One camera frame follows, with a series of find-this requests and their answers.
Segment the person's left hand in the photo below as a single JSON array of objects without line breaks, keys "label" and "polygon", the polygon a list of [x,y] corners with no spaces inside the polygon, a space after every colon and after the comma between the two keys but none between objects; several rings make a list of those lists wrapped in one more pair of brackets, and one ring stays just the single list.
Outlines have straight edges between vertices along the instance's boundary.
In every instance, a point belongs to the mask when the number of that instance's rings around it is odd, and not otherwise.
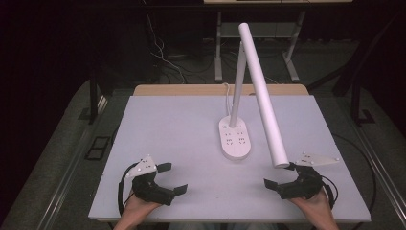
[{"label": "person's left hand", "polygon": [[122,219],[128,220],[130,223],[140,224],[158,207],[160,207],[159,203],[144,201],[131,192],[126,200]]}]

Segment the person's right hand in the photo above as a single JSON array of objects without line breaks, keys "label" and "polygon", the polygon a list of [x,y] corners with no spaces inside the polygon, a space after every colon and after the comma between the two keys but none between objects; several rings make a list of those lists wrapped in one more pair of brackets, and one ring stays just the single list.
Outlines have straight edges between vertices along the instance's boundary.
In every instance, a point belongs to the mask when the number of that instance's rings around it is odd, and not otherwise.
[{"label": "person's right hand", "polygon": [[295,204],[304,213],[308,220],[326,220],[332,218],[328,198],[323,189],[310,199],[295,197],[291,198],[290,202]]}]

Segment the black metal stand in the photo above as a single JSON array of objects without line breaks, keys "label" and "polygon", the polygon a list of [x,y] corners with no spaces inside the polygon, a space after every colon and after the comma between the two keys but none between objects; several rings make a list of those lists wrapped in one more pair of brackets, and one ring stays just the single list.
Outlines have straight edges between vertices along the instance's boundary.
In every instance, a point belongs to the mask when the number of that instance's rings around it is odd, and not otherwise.
[{"label": "black metal stand", "polygon": [[85,107],[79,114],[79,120],[87,121],[89,125],[93,125],[101,113],[101,105],[104,96],[99,89],[96,72],[91,70],[89,73],[89,105]]},{"label": "black metal stand", "polygon": [[406,11],[399,11],[363,38],[333,88],[351,89],[350,116],[358,124],[361,89],[369,91],[400,128],[406,127]]}]

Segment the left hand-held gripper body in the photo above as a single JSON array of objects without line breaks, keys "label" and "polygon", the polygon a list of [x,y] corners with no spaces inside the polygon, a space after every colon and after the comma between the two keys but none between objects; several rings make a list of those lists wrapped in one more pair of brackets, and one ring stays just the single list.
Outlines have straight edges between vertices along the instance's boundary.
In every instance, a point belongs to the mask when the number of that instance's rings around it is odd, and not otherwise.
[{"label": "left hand-held gripper body", "polygon": [[156,166],[152,157],[148,155],[131,167],[125,177],[132,179],[131,188],[138,198],[170,206],[174,199],[173,190],[163,188],[155,182],[158,174]]}]

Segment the metal frame desk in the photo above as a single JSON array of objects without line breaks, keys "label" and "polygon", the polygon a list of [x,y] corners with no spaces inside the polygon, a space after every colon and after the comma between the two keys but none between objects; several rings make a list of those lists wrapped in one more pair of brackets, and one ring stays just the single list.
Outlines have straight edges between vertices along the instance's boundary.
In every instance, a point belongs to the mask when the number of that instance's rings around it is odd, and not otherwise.
[{"label": "metal frame desk", "polygon": [[[343,5],[351,3],[352,0],[204,0],[205,5],[210,6],[258,6],[266,8],[270,6],[332,6],[333,4]],[[305,20],[306,10],[299,10],[296,20],[287,22],[255,22],[251,31],[255,38],[288,38],[289,47],[282,53],[282,58],[289,77],[293,82],[299,82],[300,78],[292,61],[294,49]],[[221,39],[238,37],[237,23],[224,22],[222,20],[222,10],[217,12],[216,17],[216,38],[214,53],[214,79],[217,82],[223,80],[222,76],[222,59],[221,59]]]}]

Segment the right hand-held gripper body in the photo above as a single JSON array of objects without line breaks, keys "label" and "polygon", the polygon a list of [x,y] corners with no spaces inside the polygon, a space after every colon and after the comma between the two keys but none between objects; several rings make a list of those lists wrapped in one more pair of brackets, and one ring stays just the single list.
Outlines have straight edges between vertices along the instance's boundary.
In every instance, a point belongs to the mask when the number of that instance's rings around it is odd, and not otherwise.
[{"label": "right hand-held gripper body", "polygon": [[298,177],[293,182],[279,184],[282,188],[278,192],[282,199],[304,197],[310,199],[324,188],[330,200],[334,199],[332,190],[323,181],[323,177],[315,167],[331,165],[339,162],[339,158],[320,154],[303,153],[301,158],[293,163],[297,165],[295,172]]}]

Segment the aluminium floor rail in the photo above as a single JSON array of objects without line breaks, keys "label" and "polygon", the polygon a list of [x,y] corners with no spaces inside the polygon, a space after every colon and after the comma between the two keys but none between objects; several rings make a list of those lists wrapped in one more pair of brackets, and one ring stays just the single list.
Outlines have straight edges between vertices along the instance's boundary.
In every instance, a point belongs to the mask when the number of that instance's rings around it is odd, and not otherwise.
[{"label": "aluminium floor rail", "polygon": [[367,161],[372,166],[372,170],[395,210],[398,219],[401,221],[403,229],[406,230],[406,198],[403,197],[392,180],[388,169],[384,166],[383,146],[369,138],[362,127],[354,126],[353,129],[365,150]]},{"label": "aluminium floor rail", "polygon": [[79,165],[79,162],[86,153],[88,144],[92,140],[94,132],[100,121],[99,115],[103,114],[107,104],[108,100],[105,98],[105,96],[101,96],[99,99],[96,100],[96,117],[94,118],[91,125],[85,126],[85,130],[80,136],[79,142],[75,147],[73,156],[69,161],[69,164],[63,176],[59,180],[59,183],[57,184],[56,189],[51,196],[50,203],[47,205],[46,211],[43,214],[39,224],[37,225],[36,230],[52,229],[57,214],[61,206],[63,205],[64,199],[73,183],[73,178],[75,177],[75,173]]}]

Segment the black rectangular floor frame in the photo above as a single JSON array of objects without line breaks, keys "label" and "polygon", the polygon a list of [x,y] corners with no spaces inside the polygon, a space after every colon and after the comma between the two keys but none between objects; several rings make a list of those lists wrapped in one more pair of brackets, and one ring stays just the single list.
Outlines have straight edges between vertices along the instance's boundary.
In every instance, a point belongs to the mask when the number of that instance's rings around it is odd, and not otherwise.
[{"label": "black rectangular floor frame", "polygon": [[102,160],[104,153],[107,149],[107,146],[109,144],[109,140],[110,140],[109,136],[97,136],[94,139],[90,149],[84,155],[84,158],[86,160],[91,160],[91,161]]}]

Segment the white desk lamp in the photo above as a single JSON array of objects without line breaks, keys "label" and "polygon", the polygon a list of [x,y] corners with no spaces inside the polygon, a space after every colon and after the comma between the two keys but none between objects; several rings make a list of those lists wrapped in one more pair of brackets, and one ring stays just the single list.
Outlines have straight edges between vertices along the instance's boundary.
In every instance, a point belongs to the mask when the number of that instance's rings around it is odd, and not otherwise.
[{"label": "white desk lamp", "polygon": [[238,117],[245,69],[248,68],[258,102],[259,114],[265,132],[273,166],[285,168],[289,165],[274,107],[271,103],[257,50],[247,23],[238,26],[240,46],[236,81],[231,113],[218,123],[220,143],[224,155],[231,160],[245,159],[251,151],[247,125]]}]

